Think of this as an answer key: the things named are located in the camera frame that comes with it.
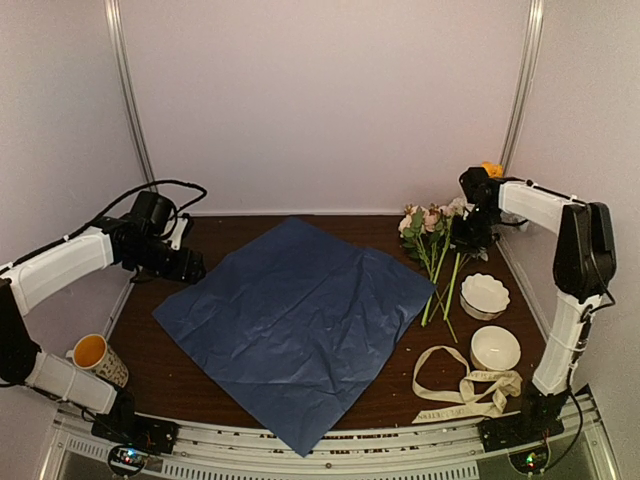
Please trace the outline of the orange fake flower stem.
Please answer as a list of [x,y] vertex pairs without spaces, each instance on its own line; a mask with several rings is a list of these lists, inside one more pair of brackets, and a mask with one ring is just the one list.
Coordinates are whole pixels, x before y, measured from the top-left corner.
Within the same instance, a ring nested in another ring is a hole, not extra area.
[[504,167],[501,164],[483,162],[481,167],[485,170],[490,178],[503,178]]

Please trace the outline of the pink fake flower stem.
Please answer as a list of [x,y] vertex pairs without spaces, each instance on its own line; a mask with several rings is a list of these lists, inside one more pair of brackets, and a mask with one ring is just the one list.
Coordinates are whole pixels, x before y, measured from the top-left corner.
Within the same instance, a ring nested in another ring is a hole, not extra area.
[[446,205],[431,204],[429,207],[412,206],[407,208],[411,214],[423,212],[421,232],[427,235],[424,241],[427,259],[425,265],[429,267],[430,281],[437,286],[444,258],[450,248],[450,237],[453,219],[465,215],[467,201],[464,196],[451,200]]

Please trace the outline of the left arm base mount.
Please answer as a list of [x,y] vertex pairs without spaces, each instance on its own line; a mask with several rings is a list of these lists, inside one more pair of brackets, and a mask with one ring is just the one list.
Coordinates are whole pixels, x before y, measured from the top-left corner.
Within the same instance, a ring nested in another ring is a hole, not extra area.
[[117,424],[107,415],[97,415],[91,427],[91,434],[95,437],[154,455],[171,454],[178,432],[179,425],[173,421],[138,414],[129,424]]

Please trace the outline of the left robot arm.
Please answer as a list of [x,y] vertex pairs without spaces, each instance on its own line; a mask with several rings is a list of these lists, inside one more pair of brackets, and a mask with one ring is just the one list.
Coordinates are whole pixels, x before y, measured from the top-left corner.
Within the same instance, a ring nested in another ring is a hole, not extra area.
[[155,192],[155,184],[117,197],[133,198],[119,218],[106,210],[72,233],[1,268],[1,385],[25,386],[93,413],[106,414],[106,429],[123,444],[144,433],[138,415],[116,402],[120,388],[47,353],[31,339],[24,318],[37,305],[72,283],[110,266],[144,270],[154,278],[195,284],[206,274],[201,253],[183,246],[193,225],[184,207]]

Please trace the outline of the blue wrapping paper sheet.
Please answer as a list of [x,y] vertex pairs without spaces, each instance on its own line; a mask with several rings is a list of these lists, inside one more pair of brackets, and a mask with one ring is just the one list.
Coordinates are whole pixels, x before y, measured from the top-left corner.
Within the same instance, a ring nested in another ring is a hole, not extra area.
[[154,318],[305,456],[376,379],[433,292],[392,256],[291,218],[167,298]]

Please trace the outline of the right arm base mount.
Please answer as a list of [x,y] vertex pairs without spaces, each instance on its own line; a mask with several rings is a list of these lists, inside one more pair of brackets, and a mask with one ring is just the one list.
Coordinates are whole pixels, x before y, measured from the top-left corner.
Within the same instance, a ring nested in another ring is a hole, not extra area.
[[546,426],[527,426],[522,414],[485,419],[478,423],[477,428],[485,452],[541,442],[547,434],[554,436],[564,432],[560,420],[552,420]]

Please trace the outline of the cream rose fake flower stem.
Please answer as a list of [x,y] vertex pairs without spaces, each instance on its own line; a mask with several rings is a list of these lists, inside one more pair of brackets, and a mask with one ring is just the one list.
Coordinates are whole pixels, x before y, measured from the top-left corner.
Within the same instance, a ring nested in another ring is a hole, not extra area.
[[[420,205],[413,205],[413,204],[406,205],[404,208],[404,217],[400,220],[398,224],[398,232],[401,239],[401,246],[406,251],[409,258],[414,260],[418,264],[418,266],[424,270],[424,272],[427,275],[427,278],[430,281],[429,267],[425,265],[425,260],[427,259],[427,253],[425,252],[424,241],[427,239],[427,235],[421,232],[423,212],[418,211],[416,214],[411,214],[411,212],[408,211],[407,208],[411,208],[412,206],[420,206]],[[450,250],[451,250],[451,237],[450,237],[450,248],[447,254],[449,253]],[[449,313],[448,313],[447,307],[450,304],[450,302],[444,299],[444,294],[439,292],[438,286],[434,286],[434,288],[435,288],[434,293],[431,294],[428,300],[426,301],[422,318],[420,320],[420,325],[422,327],[425,327],[428,323],[431,322],[431,320],[437,313],[441,313],[443,315],[443,320],[445,321],[445,323],[449,328],[453,341],[457,343],[458,342],[457,336],[448,318]]]

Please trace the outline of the light blue fake flower stem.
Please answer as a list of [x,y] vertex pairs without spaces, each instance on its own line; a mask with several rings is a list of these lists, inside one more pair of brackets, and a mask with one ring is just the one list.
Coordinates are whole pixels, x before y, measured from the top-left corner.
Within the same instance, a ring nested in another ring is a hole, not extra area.
[[[463,217],[460,217],[460,216],[456,216],[456,217],[464,218],[468,213],[469,211],[465,211],[465,215]],[[454,297],[454,294],[456,293],[456,285],[458,282],[459,272],[463,268],[463,264],[470,259],[481,259],[483,261],[488,260],[487,248],[481,249],[477,253],[462,253],[461,251],[457,250],[452,243],[451,243],[451,247],[455,251],[455,257],[454,257],[454,267],[451,274],[451,280],[449,281],[446,287],[446,300],[450,302],[450,304],[447,307],[447,310],[449,313],[449,316],[448,316],[449,319],[450,319],[450,311],[453,303],[453,297]]]

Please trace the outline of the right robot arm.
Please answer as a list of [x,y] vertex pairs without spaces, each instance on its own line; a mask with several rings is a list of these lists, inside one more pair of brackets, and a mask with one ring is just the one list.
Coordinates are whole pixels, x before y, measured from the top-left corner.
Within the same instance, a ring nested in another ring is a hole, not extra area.
[[546,189],[531,180],[492,178],[470,167],[459,178],[473,208],[453,223],[452,240],[465,252],[490,246],[503,215],[513,214],[556,236],[552,274],[557,303],[542,359],[525,390],[512,430],[535,440],[557,419],[570,393],[573,371],[586,349],[595,313],[605,308],[616,272],[609,208]]

